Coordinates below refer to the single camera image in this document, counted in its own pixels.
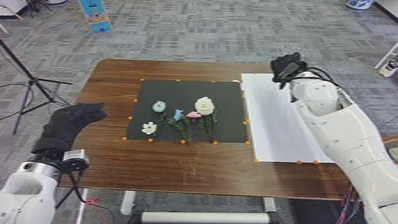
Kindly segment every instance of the robotic hand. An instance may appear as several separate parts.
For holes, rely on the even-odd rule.
[[[307,68],[298,53],[271,61],[271,70],[280,88],[289,83],[301,119],[355,187],[365,221],[398,223],[398,169],[371,120],[326,73]]]
[[[60,173],[69,172],[62,161],[71,153],[76,135],[85,126],[102,120],[102,104],[78,104],[55,111],[31,153],[0,191],[0,224],[49,224],[55,213],[53,192]]]

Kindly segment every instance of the wooden table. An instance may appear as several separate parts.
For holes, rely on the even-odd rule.
[[[232,81],[266,73],[264,64],[104,60],[78,102],[104,103],[106,119],[83,130],[90,167],[79,186],[127,191],[341,199],[348,180],[335,165],[255,163],[252,146],[122,140],[140,79]]]

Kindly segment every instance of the table leg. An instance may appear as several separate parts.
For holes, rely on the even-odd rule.
[[[133,208],[133,200],[134,200],[134,191],[124,191],[122,202],[120,202],[120,214],[131,215]]]
[[[277,206],[273,198],[262,198],[262,204],[264,204],[264,212],[275,212]]]

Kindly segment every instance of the white cabinet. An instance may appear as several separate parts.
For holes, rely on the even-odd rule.
[[[376,0],[376,3],[389,10],[390,14],[398,17],[398,0]]]
[[[26,6],[26,0],[0,0],[0,5],[5,5],[14,12],[19,12]],[[0,7],[0,16],[12,16],[10,11]]]

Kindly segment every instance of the black glove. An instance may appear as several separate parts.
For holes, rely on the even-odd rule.
[[[33,154],[63,154],[71,150],[74,138],[85,126],[106,117],[102,104],[83,104],[56,110],[44,125],[40,138],[31,149]]]
[[[293,53],[278,57],[270,62],[270,68],[273,71],[271,81],[280,83],[280,89],[289,80],[286,78],[294,77],[294,75],[307,69],[307,63],[301,61],[300,53]]]
[[[301,61],[301,55],[298,52],[294,52],[293,54],[286,54],[282,57],[277,57],[277,59],[271,60],[270,69],[275,75],[280,74],[289,63],[294,63],[301,68],[307,67],[307,63]]]

